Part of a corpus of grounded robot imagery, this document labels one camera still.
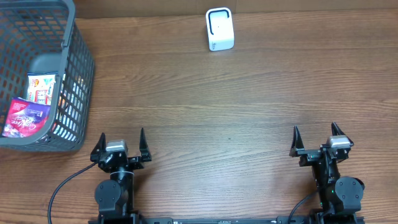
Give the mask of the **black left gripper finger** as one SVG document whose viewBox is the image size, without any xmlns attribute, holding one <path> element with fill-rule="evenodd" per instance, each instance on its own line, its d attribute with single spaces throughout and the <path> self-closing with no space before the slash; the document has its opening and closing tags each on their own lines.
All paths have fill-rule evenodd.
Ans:
<svg viewBox="0 0 398 224">
<path fill-rule="evenodd" d="M 140 150 L 142 159 L 150 159 L 151 158 L 151 153 L 149 151 L 149 147 L 148 147 L 148 144 L 146 141 L 144 128 L 141 128 L 139 150 Z"/>
<path fill-rule="evenodd" d="M 105 150 L 106 148 L 106 135 L 105 133 L 101 133 L 101 136 L 99 137 L 98 142 L 96 143 L 96 146 L 93 148 L 91 151 L 91 156 L 100 156 L 101 153 Z"/>
</svg>

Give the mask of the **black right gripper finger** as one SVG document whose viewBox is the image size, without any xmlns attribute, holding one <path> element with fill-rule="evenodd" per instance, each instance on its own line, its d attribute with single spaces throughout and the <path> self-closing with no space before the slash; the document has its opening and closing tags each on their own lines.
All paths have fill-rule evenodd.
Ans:
<svg viewBox="0 0 398 224">
<path fill-rule="evenodd" d="M 346 136 L 350 143 L 350 146 L 354 146 L 354 142 L 340 129 L 340 127 L 335 122 L 331 123 L 331 131 L 333 136 Z"/>
<path fill-rule="evenodd" d="M 304 150 L 303 141 L 298 129 L 298 126 L 294 126 L 294 135 L 292 140 L 292 145 L 290 148 L 289 155 L 290 156 L 299 156 L 301 152 Z"/>
</svg>

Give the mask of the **red purple snack packet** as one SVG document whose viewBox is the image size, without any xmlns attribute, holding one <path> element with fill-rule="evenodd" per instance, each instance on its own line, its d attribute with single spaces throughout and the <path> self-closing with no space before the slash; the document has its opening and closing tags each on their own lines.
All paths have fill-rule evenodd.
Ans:
<svg viewBox="0 0 398 224">
<path fill-rule="evenodd" d="M 22 98 L 13 98 L 9 107 L 2 136 L 25 138 L 40 131 L 49 118 L 50 106 Z"/>
</svg>

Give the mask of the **white orange snack bag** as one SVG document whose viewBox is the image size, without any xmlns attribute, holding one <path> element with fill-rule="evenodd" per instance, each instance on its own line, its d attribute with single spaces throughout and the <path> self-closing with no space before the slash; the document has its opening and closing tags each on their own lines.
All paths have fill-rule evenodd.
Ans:
<svg viewBox="0 0 398 224">
<path fill-rule="evenodd" d="M 26 100 L 51 105 L 55 76 L 55 73 L 29 73 Z"/>
</svg>

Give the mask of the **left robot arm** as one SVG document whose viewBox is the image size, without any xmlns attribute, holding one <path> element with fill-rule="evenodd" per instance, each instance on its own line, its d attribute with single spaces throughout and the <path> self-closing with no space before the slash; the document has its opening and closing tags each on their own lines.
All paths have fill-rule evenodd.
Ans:
<svg viewBox="0 0 398 224">
<path fill-rule="evenodd" d="M 100 136 L 90 154 L 90 161 L 108 173 L 109 179 L 100 182 L 95 189 L 98 217 L 88 221 L 89 224 L 146 222 L 134 209 L 134 171 L 143 169 L 144 163 L 152 160 L 143 129 L 139 151 L 139 156 L 129 157 L 124 140 L 107 142 L 104 133 Z"/>
</svg>

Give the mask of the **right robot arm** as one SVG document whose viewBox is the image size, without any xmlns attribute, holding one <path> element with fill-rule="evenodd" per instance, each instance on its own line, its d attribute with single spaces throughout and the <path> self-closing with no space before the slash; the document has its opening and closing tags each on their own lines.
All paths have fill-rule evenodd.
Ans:
<svg viewBox="0 0 398 224">
<path fill-rule="evenodd" d="M 308 216 L 308 223 L 359 223 L 356 212 L 361 210 L 364 183 L 354 177 L 342 177 L 338 163 L 349 158 L 354 142 L 333 122 L 332 135 L 318 149 L 305 149 L 297 126 L 289 156 L 298 157 L 299 166 L 310 166 L 317 189 L 306 196 L 292 209 L 288 221 L 295 211 L 314 195 L 319 195 L 321 209 L 314 209 Z"/>
</svg>

